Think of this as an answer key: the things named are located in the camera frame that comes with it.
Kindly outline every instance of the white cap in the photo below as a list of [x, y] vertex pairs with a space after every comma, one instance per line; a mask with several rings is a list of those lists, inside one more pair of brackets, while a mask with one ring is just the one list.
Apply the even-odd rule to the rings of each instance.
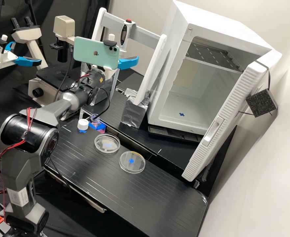
[[114, 34], [109, 34], [109, 40], [115, 41], [115, 35]]
[[89, 122], [86, 119], [79, 119], [78, 121], [78, 129], [79, 130], [87, 130], [89, 127]]
[[7, 36], [7, 35], [2, 35], [2, 36], [1, 36], [1, 39], [4, 40], [4, 41], [7, 41], [8, 36]]

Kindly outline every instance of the green iphone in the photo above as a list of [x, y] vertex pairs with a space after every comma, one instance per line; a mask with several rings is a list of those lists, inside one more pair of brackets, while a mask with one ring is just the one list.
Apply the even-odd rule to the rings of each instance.
[[119, 47], [117, 45], [111, 47], [100, 41], [76, 37], [73, 58], [80, 62], [116, 69], [119, 63]]

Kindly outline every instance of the petri dish lid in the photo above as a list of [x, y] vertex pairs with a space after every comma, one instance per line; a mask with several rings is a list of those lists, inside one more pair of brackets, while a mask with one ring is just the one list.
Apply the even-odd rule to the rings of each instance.
[[110, 133], [98, 135], [94, 140], [94, 144], [99, 151], [107, 154], [116, 152], [120, 147], [119, 139]]
[[119, 158], [119, 165], [129, 173], [140, 173], [145, 169], [144, 157], [134, 151], [126, 151]]

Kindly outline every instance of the open door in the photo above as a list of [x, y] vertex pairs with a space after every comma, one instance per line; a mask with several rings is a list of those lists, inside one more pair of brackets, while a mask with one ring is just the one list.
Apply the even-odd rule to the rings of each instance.
[[[257, 61], [271, 70], [281, 57], [280, 52], [272, 49]], [[194, 180], [212, 161], [241, 118], [242, 114], [239, 111], [244, 112], [246, 110], [246, 97], [258, 91], [257, 85], [266, 72], [267, 69], [257, 62], [252, 62], [247, 66], [193, 153], [182, 177], [188, 181]]]

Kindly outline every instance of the white line marking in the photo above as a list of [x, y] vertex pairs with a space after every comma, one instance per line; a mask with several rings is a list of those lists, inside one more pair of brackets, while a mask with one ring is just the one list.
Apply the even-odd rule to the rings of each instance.
[[69, 131], [69, 132], [72, 132], [72, 131], [70, 131], [69, 129], [67, 129], [67, 128], [65, 128], [65, 127], [62, 127], [63, 129], [66, 129], [67, 131]]

